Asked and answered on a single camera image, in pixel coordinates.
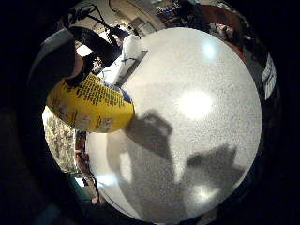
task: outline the black strap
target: black strap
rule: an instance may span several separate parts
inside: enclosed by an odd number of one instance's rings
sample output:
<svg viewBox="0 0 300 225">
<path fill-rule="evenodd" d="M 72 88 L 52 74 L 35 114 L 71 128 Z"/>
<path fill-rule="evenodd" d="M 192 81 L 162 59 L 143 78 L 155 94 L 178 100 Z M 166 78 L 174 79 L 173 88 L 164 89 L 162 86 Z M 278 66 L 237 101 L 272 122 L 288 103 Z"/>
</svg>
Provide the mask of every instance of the black strap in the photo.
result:
<svg viewBox="0 0 300 225">
<path fill-rule="evenodd" d="M 90 48 L 105 67 L 110 66 L 120 55 L 121 50 L 114 47 L 94 31 L 80 26 L 72 26 L 69 31 L 76 40 Z"/>
</svg>

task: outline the yellow bag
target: yellow bag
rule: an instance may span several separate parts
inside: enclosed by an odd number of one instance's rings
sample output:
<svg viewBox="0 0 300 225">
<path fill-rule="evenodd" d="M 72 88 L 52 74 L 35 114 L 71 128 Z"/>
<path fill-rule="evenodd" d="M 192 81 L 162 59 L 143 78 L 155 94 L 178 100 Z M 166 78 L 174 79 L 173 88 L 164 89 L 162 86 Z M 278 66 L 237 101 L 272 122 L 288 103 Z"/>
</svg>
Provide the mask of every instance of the yellow bag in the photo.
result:
<svg viewBox="0 0 300 225">
<path fill-rule="evenodd" d="M 116 131 L 134 114 L 127 92 L 92 73 L 76 87 L 60 81 L 48 95 L 47 105 L 69 126 L 90 132 Z"/>
</svg>

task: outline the white round table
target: white round table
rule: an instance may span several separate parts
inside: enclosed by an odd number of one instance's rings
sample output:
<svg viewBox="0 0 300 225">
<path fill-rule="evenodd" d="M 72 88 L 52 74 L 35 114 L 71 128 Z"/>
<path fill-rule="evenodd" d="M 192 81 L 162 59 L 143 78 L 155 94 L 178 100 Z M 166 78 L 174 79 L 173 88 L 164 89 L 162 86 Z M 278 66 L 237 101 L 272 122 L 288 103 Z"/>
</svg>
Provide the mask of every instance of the white round table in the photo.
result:
<svg viewBox="0 0 300 225">
<path fill-rule="evenodd" d="M 219 39 L 188 28 L 142 39 L 148 54 L 123 88 L 136 115 L 91 133 L 86 149 L 106 200 L 124 214 L 178 222 L 204 214 L 243 181 L 261 132 L 248 69 Z"/>
</svg>

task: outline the speckled table surface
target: speckled table surface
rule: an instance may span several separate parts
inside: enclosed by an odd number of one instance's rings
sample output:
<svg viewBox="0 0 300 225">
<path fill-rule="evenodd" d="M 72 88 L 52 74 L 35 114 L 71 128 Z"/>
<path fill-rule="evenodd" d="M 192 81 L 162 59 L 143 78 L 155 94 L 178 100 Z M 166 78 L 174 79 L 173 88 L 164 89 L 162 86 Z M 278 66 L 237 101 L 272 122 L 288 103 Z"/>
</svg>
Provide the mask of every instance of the speckled table surface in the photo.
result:
<svg viewBox="0 0 300 225">
<path fill-rule="evenodd" d="M 135 118 L 87 137 L 92 171 L 107 201 L 128 216 L 193 218 L 247 174 L 262 131 L 259 96 L 241 59 L 204 32 L 161 30 L 142 47 L 148 54 L 123 86 Z"/>
</svg>

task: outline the yellow plastic bag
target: yellow plastic bag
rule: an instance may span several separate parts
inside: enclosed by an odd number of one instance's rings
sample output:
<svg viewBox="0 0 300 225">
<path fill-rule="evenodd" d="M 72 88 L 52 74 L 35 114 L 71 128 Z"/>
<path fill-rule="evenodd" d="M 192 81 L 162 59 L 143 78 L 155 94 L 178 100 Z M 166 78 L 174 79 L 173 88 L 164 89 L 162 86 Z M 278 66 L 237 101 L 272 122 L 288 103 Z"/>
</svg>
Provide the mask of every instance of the yellow plastic bag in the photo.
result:
<svg viewBox="0 0 300 225">
<path fill-rule="evenodd" d="M 78 86 L 59 82 L 47 98 L 51 111 L 69 126 L 108 133 L 124 127 L 134 108 L 127 92 L 90 73 Z"/>
</svg>

